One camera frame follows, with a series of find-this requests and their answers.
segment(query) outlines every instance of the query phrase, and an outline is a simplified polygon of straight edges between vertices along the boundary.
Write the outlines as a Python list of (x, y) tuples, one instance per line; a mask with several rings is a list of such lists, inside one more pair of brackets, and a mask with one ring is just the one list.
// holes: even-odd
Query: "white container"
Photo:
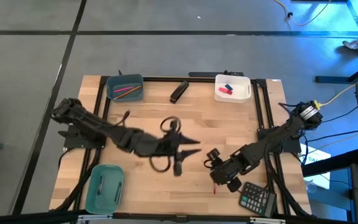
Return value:
[[(226, 88), (229, 84), (232, 94), (219, 91), (219, 88)], [(233, 75), (216, 75), (215, 78), (215, 100), (229, 103), (244, 103), (251, 97), (251, 81), (247, 77), (237, 77)]]

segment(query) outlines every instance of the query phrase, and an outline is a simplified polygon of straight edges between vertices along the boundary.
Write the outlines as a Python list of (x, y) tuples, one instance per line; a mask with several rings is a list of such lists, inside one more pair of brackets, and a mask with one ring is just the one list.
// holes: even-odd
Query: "gray floor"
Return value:
[[(298, 21), (323, 7), (318, 3), (284, 1)], [(0, 29), (70, 30), (80, 1), (0, 0)], [(334, 3), (310, 26), (288, 25), (283, 9), (268, 1), (88, 1), (80, 30), (270, 30), (357, 31), (347, 6)], [(0, 36), (0, 215), (9, 212), (25, 162), (55, 81), (67, 36)], [(288, 103), (326, 101), (345, 85), (317, 84), (315, 75), (352, 75), (358, 54), (341, 47), (336, 37), (264, 36), (77, 36), (57, 103), (76, 97), (83, 75), (140, 73), (145, 76), (185, 76), (190, 71), (242, 71), (251, 78), (283, 80)], [(349, 90), (323, 108), (332, 118), (356, 106)], [(51, 123), (24, 212), (48, 209), (63, 138)], [(309, 139), (358, 129), (357, 112), (322, 124)], [(311, 144), (322, 146), (326, 141)], [(358, 148), (358, 138), (324, 149), (332, 155)], [(345, 175), (332, 179), (347, 181)], [(342, 190), (340, 183), (331, 187)], [(318, 209), (312, 206), (313, 212)]]

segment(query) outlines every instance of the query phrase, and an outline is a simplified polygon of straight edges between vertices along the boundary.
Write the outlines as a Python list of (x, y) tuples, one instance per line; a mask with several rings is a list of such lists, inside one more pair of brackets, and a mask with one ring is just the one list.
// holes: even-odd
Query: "black calculator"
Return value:
[(276, 198), (275, 193), (246, 182), (241, 192), (239, 205), (260, 216), (270, 218), (276, 206)]

